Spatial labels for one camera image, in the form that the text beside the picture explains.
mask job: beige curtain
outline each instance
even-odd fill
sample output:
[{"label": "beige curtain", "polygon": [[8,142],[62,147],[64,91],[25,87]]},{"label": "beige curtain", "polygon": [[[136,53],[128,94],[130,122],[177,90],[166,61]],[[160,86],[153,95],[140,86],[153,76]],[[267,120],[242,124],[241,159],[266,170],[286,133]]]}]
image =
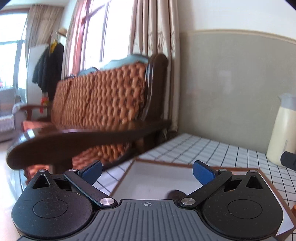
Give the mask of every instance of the beige curtain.
[{"label": "beige curtain", "polygon": [[180,96],[180,39],[176,0],[135,0],[129,54],[164,53],[168,60],[164,118],[178,129]]},{"label": "beige curtain", "polygon": [[32,5],[27,18],[25,40],[26,62],[28,61],[30,48],[49,43],[50,34],[55,24],[60,22],[63,10],[63,7]]},{"label": "beige curtain", "polygon": [[85,16],[85,4],[84,0],[77,0],[73,15],[71,18],[70,26],[67,34],[67,41],[63,56],[63,67],[62,67],[62,79],[73,73],[73,67],[77,62],[77,58],[80,57],[76,54],[79,33],[81,29],[81,21]]}]

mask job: white jug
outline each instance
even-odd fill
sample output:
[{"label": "white jug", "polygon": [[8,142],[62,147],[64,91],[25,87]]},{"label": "white jug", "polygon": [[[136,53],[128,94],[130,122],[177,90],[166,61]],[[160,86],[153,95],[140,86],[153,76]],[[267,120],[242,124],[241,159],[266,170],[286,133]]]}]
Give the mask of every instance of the white jug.
[{"label": "white jug", "polygon": [[281,155],[285,151],[291,153],[296,151],[296,95],[285,93],[279,98],[281,106],[276,116],[266,157],[281,166]]}]

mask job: white tiled counter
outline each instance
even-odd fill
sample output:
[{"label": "white tiled counter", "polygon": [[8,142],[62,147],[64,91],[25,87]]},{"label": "white tiled counter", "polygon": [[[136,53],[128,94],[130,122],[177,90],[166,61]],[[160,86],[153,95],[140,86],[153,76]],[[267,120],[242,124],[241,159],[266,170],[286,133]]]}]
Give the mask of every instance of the white tiled counter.
[{"label": "white tiled counter", "polygon": [[[139,156],[143,160],[193,164],[200,160],[209,166],[260,168],[270,179],[290,208],[296,204],[296,171],[267,161],[264,153],[182,134]],[[97,180],[94,186],[110,194],[132,160],[117,166]],[[296,240],[296,232],[287,240]]]}]

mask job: black jacket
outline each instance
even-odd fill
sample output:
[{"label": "black jacket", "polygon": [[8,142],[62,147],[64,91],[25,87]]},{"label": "black jacket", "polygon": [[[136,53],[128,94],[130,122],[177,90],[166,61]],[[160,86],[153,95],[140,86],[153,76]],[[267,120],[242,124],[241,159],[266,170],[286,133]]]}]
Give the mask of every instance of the black jacket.
[{"label": "black jacket", "polygon": [[43,93],[47,92],[48,83],[48,62],[49,61],[49,47],[47,47],[40,56],[34,72],[32,82],[37,83]]},{"label": "black jacket", "polygon": [[57,44],[49,55],[49,47],[40,56],[33,73],[33,83],[37,83],[43,93],[48,93],[49,101],[53,101],[57,83],[62,75],[64,46]]}]

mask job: yellow garment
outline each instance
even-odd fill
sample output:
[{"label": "yellow garment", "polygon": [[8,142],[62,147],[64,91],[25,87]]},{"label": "yellow garment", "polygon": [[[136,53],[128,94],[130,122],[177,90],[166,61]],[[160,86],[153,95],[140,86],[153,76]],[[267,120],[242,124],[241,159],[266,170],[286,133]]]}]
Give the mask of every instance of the yellow garment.
[{"label": "yellow garment", "polygon": [[54,52],[54,49],[55,49],[56,46],[57,46],[57,40],[54,40],[54,42],[50,46],[50,53],[53,53]]}]

